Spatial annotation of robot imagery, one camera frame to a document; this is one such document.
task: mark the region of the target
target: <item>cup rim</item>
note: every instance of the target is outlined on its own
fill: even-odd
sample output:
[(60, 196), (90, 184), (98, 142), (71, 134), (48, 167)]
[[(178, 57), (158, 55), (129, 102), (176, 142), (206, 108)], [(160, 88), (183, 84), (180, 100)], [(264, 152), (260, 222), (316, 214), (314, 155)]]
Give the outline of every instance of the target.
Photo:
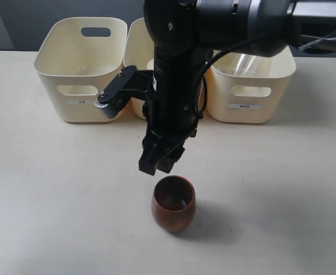
[[(186, 207), (184, 207), (184, 208), (182, 208), (182, 209), (179, 209), (179, 210), (169, 210), (169, 209), (167, 209), (167, 208), (164, 208), (163, 206), (161, 206), (161, 205), (157, 202), (157, 199), (156, 199), (156, 197), (155, 197), (155, 190), (156, 190), (158, 184), (160, 184), (162, 180), (165, 180), (165, 179), (167, 179), (167, 178), (179, 178), (179, 179), (182, 179), (182, 180), (184, 180), (184, 181), (188, 184), (188, 186), (190, 187), (190, 189), (191, 189), (191, 191), (192, 191), (192, 198), (191, 198), (190, 202), (186, 205)], [(156, 204), (160, 209), (163, 209), (164, 211), (171, 212), (171, 213), (178, 213), (178, 212), (183, 212), (183, 211), (187, 210), (188, 208), (190, 208), (190, 207), (192, 206), (192, 204), (193, 204), (194, 201), (195, 201), (195, 198), (196, 198), (195, 189), (193, 188), (193, 185), (191, 184), (191, 182), (190, 182), (188, 179), (186, 179), (186, 178), (184, 178), (184, 177), (182, 177), (182, 176), (178, 176), (178, 175), (166, 176), (166, 177), (162, 178), (162, 179), (155, 185), (155, 187), (154, 187), (154, 191), (153, 191), (153, 199), (154, 199), (155, 204)]]

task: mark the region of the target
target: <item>brown cup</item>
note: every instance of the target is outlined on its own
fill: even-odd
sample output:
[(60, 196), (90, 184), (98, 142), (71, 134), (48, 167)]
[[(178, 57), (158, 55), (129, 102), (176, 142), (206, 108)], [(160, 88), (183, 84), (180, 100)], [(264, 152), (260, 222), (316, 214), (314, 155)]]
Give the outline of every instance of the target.
[(155, 186), (151, 213), (162, 229), (176, 232), (186, 228), (195, 216), (195, 209), (195, 190), (187, 179), (167, 176)]

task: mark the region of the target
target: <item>black cable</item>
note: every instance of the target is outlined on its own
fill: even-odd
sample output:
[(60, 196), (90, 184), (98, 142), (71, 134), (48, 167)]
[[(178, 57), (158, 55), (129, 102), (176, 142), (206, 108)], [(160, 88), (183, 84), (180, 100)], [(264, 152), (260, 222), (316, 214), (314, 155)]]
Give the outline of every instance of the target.
[(202, 69), (198, 72), (197, 74), (197, 77), (196, 77), (196, 80), (195, 80), (195, 85), (194, 87), (198, 87), (200, 85), (200, 82), (203, 80), (204, 82), (204, 106), (202, 107), (202, 109), (200, 111), (197, 111), (196, 110), (196, 107), (195, 107), (195, 103), (193, 103), (192, 105), (192, 109), (193, 109), (193, 112), (195, 113), (195, 116), (197, 119), (201, 119), (203, 117), (203, 114), (204, 114), (204, 110), (206, 108), (206, 105), (207, 105), (207, 102), (208, 102), (208, 87), (207, 87), (207, 84), (206, 84), (206, 80), (205, 80), (205, 73), (208, 69), (210, 69), (210, 67), (216, 62), (218, 61), (219, 59), (221, 59), (223, 56), (227, 55), (228, 53), (231, 53), (231, 52), (234, 52), (236, 50), (239, 50), (240, 48), (242, 47), (245, 47), (245, 46), (248, 46), (254, 42), (257, 42), (258, 40), (262, 40), (264, 38), (269, 38), (269, 36), (266, 36), (266, 35), (262, 35), (262, 36), (256, 36), (256, 37), (253, 37), (251, 39), (248, 39), (246, 41), (243, 41), (243, 42), (239, 42), (225, 50), (222, 50), (221, 52), (217, 53), (212, 59), (210, 59), (204, 67), (202, 67)]

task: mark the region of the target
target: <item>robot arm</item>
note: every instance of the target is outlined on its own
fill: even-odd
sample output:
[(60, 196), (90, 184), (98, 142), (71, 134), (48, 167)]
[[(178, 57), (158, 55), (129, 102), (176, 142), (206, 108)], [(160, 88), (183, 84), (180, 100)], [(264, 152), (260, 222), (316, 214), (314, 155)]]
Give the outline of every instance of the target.
[(336, 51), (332, 0), (145, 0), (144, 17), (155, 43), (154, 72), (123, 69), (96, 106), (114, 117), (131, 97), (146, 101), (139, 169), (150, 175), (170, 172), (186, 139), (196, 136), (212, 49), (264, 57), (287, 45), (310, 53)]

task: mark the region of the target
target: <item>table surface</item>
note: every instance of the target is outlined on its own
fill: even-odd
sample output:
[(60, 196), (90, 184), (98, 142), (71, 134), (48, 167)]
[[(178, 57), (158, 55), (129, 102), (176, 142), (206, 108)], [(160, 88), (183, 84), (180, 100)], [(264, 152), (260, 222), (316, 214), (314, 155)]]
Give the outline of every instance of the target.
[(36, 53), (0, 52), (0, 274), (336, 274), (336, 59), (298, 58), (272, 120), (208, 115), (173, 173), (197, 194), (179, 234), (150, 214), (145, 122), (60, 120)]

